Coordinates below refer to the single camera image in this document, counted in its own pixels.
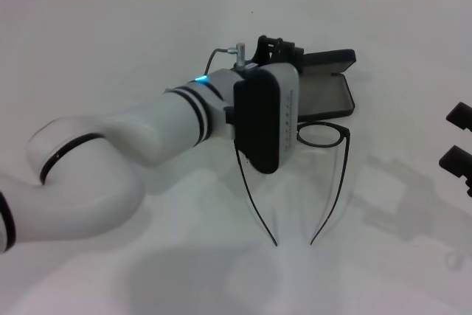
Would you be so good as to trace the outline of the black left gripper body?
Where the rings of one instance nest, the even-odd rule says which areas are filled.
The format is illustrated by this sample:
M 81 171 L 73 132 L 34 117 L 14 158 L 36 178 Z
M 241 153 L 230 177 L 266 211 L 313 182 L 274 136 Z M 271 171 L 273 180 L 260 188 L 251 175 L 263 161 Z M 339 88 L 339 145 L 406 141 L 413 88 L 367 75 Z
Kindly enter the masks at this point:
M 254 63 L 258 66 L 265 66 L 271 63 L 281 63 L 282 56 L 281 38 L 269 38 L 261 35 L 257 40 L 257 48 L 254 53 Z

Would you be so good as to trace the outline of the black glasses case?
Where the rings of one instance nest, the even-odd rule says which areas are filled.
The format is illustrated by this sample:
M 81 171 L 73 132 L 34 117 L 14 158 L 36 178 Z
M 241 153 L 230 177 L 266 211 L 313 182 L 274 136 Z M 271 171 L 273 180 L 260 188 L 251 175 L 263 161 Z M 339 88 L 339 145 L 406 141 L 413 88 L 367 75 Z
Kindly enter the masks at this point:
M 348 117 L 355 102 L 344 73 L 357 61 L 353 49 L 303 53 L 299 56 L 298 121 Z

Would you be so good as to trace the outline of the black glasses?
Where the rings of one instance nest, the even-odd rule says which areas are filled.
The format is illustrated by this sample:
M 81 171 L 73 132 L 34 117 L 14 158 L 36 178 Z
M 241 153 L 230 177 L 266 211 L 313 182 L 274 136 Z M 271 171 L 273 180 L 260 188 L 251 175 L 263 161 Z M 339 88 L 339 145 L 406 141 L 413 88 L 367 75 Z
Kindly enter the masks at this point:
M 305 138 L 302 137 L 301 133 L 302 133 L 304 128 L 308 128 L 308 127 L 326 127 L 329 130 L 334 131 L 336 133 L 337 140 L 332 141 L 332 142 L 329 141 L 327 143 L 315 143 L 315 142 L 311 142 L 309 140 L 306 140 Z M 338 124 L 335 124 L 335 123 L 331 123 L 331 122 L 323 122 L 323 121 L 304 122 L 304 123 L 298 124 L 298 126 L 297 126 L 296 140 L 299 143 L 301 143 L 303 145 L 306 145 L 308 147 L 323 148 L 323 149 L 334 148 L 334 147 L 339 146 L 342 142 L 345 142 L 344 159 L 343 159 L 343 165 L 342 165 L 339 185 L 338 185 L 338 189 L 337 189 L 337 192 L 336 192 L 336 197 L 334 198 L 334 201 L 332 203 L 330 211 L 327 214 L 327 216 L 325 217 L 322 225 L 316 230 L 315 235 L 312 237 L 312 239 L 310 241 L 310 245 L 312 245 L 313 242 L 315 241 L 315 239 L 317 239 L 317 237 L 321 234 L 321 232 L 323 231 L 323 229 L 327 225 L 327 222 L 330 220 L 330 218 L 331 218 L 332 214 L 334 213 L 335 208 L 336 208 L 336 206 L 339 202 L 339 197 L 340 197 L 341 190 L 342 190 L 342 187 L 343 187 L 343 184 L 344 184 L 344 177 L 345 177 L 345 173 L 346 173 L 346 169 L 347 169 L 347 162 L 348 162 L 348 158 L 349 158 L 351 133 L 350 133 L 349 128 L 338 125 Z M 238 167 L 239 167 L 239 170 L 240 170 L 240 175 L 241 175 L 241 178 L 243 180 L 244 187 L 246 188 L 246 193 L 247 193 L 247 196 L 249 197 L 249 201 L 252 205 L 252 208 L 255 211 L 255 213 L 256 213 L 257 217 L 259 218 L 260 222 L 262 223 L 263 228 L 267 232 L 267 234 L 270 237 L 272 243 L 276 247 L 278 247 L 278 242 L 277 242 L 276 238 L 274 237 L 271 230 L 268 228 L 266 222 L 264 221 L 262 215 L 260 214 L 260 212 L 259 212 L 259 210 L 258 210 L 258 208 L 257 208 L 257 206 L 254 202 L 254 199 L 251 195 L 251 191 L 249 189 L 249 185 L 248 185 L 248 182 L 246 180 L 245 173 L 244 173 L 243 164 L 241 162 L 240 151 L 237 149 L 237 146 L 235 146 L 235 155 L 236 155 L 237 164 L 238 164 Z

